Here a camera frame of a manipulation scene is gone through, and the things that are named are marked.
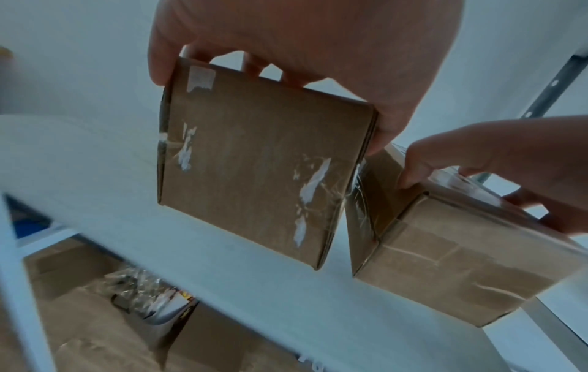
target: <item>hand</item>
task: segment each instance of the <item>hand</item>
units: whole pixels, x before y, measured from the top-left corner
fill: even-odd
[[[588,232],[588,116],[481,123],[422,139],[408,148],[398,186],[452,165],[464,176],[490,172],[521,185],[505,199],[543,204],[541,221],[555,230]]]
[[[409,122],[459,26],[463,0],[160,0],[149,72],[164,85],[183,46],[210,62],[245,51],[242,70],[270,63],[292,86],[330,77],[380,112],[369,153]]]

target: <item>white table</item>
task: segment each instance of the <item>white table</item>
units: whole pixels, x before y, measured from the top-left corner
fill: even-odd
[[[482,330],[354,281],[344,221],[314,272],[157,205],[160,89],[146,68],[154,4],[2,6],[0,45],[15,60],[0,64],[0,112],[19,115],[0,116],[0,191],[333,370],[508,371]],[[468,3],[401,141],[518,116],[576,48],[579,8],[574,0]],[[237,67],[239,57],[218,62]],[[345,94],[332,82],[315,87]]]

